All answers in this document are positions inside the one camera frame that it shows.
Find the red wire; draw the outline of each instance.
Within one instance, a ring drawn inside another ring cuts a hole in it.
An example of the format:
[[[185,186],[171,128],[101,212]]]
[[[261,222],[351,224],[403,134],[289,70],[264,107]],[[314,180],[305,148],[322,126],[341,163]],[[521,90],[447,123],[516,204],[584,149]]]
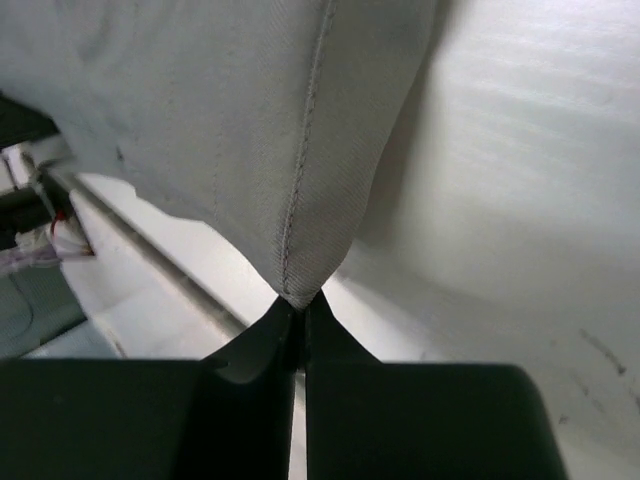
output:
[[[53,236],[56,233],[56,224],[60,221],[60,220],[64,220],[65,215],[64,212],[61,210],[56,214],[56,218],[53,219],[53,222],[51,222],[51,226],[49,227],[49,230],[51,232],[51,238],[53,238]]]

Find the cable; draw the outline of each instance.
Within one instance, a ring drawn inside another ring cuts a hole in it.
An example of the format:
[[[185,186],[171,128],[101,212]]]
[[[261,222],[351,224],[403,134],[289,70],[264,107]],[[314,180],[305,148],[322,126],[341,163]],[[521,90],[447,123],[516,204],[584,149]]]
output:
[[[53,222],[51,222],[51,226],[49,227],[49,232],[51,233],[51,238],[53,238],[54,235],[56,234],[56,225],[61,220],[64,220],[64,212],[63,211],[59,211],[58,213],[56,213],[56,216],[54,217]]]
[[[9,338],[5,339],[0,344],[8,343],[8,342],[10,342],[12,340],[15,340],[18,337],[21,337],[25,333],[27,333],[31,329],[31,326],[33,325],[33,322],[34,322],[35,316],[36,316],[36,314],[35,314],[35,312],[33,310],[33,305],[31,305],[31,302],[29,301],[29,298],[27,297],[26,293],[24,293],[24,290],[22,290],[22,288],[20,287],[20,285],[18,284],[18,282],[14,278],[13,273],[9,273],[7,275],[7,278],[12,283],[13,288],[15,288],[16,292],[18,292],[18,294],[22,297],[22,301],[24,301],[24,303],[27,304],[27,308],[29,309],[29,321],[27,322],[27,326],[24,328],[24,330],[22,330],[17,335],[13,335],[12,337],[9,337]]]
[[[29,163],[29,162],[32,164],[34,163],[33,159],[30,158],[30,155],[28,154],[28,152],[23,152],[23,158],[24,158],[23,160],[24,163]],[[51,200],[47,195],[47,191],[45,190],[44,186],[41,183],[42,175],[44,174],[44,172],[54,167],[55,165],[67,162],[71,158],[74,158],[74,157],[55,158],[51,160],[45,160],[44,162],[40,162],[40,164],[35,168],[35,171],[29,177],[29,185],[31,186],[33,191],[36,192],[36,194],[40,197],[40,200],[42,200],[42,204],[45,206],[45,208],[49,212],[49,215],[51,216],[52,220],[55,220],[57,215],[56,215],[55,209],[53,208],[53,203],[51,203]]]

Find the white surface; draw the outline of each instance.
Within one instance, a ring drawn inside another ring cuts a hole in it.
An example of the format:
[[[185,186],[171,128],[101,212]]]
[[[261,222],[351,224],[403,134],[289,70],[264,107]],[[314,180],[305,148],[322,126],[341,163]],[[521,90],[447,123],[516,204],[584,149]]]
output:
[[[9,168],[11,168],[13,175],[21,185],[23,180],[28,178],[28,175],[20,161],[20,150],[15,147],[7,147],[2,151],[2,153],[3,155],[6,155],[6,158],[9,161]],[[7,172],[7,166],[3,160],[0,160],[0,195],[13,190],[13,188],[14,185],[11,177],[9,176],[9,172]]]
[[[525,367],[581,480],[640,478],[639,9],[454,4],[326,285],[381,358]],[[89,181],[241,318],[275,297],[213,230]]]
[[[90,320],[38,355],[203,358],[228,340],[100,213],[72,198],[97,257],[65,262],[63,272]]]

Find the wire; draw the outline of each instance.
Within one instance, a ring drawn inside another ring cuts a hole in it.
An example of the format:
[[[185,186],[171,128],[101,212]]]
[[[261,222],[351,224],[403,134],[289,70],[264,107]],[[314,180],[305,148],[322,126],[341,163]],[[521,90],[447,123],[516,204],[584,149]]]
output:
[[[24,330],[22,330],[17,335],[13,335],[12,337],[9,337],[9,338],[5,339],[1,343],[10,342],[12,340],[15,340],[18,337],[21,337],[25,333],[27,333],[31,329],[31,326],[33,325],[33,322],[34,322],[35,316],[36,316],[36,314],[35,314],[35,312],[33,310],[33,305],[31,305],[31,302],[29,301],[29,297],[27,297],[26,293],[24,293],[24,290],[20,287],[20,285],[18,284],[17,280],[13,276],[13,273],[9,273],[7,275],[7,278],[12,283],[13,288],[15,288],[16,292],[18,292],[18,294],[22,297],[22,300],[24,301],[24,303],[27,304],[27,308],[29,309],[29,321],[27,322],[27,326],[24,328]]]
[[[33,191],[36,192],[36,195],[40,197],[40,200],[42,201],[44,207],[47,209],[47,212],[49,213],[51,219],[53,220],[54,218],[56,218],[56,211],[53,208],[51,200],[49,200],[49,197],[47,196],[47,192],[44,186],[36,180],[31,181],[30,185]]]
[[[64,220],[64,212],[62,210],[56,213],[56,216],[54,217],[53,222],[51,222],[51,226],[49,227],[51,238],[53,238],[56,234],[56,225],[60,220]]]
[[[62,247],[66,250],[80,250],[83,254],[93,255],[93,250],[91,250],[91,247],[87,244],[82,245],[80,243],[72,242],[66,238],[52,237],[50,232],[48,234],[48,239],[51,245]]]

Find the fabric seam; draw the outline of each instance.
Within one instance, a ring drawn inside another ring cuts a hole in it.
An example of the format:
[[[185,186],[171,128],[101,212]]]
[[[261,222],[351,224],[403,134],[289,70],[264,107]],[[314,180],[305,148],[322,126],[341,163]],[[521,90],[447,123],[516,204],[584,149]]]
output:
[[[309,150],[309,139],[311,137],[311,126],[313,123],[313,114],[316,106],[316,96],[318,94],[318,84],[320,80],[320,72],[324,63],[324,47],[326,45],[333,19],[338,9],[338,0],[329,0],[324,18],[322,19],[322,27],[315,47],[313,63],[311,65],[309,90],[305,100],[305,112],[303,121],[303,137],[300,150],[296,159],[296,175],[294,180],[293,191],[289,200],[289,208],[287,211],[287,220],[285,231],[282,239],[282,293],[289,294],[289,248],[291,246],[291,232],[293,230],[293,219],[298,206],[300,197],[300,186],[304,175],[304,167],[307,160]]]

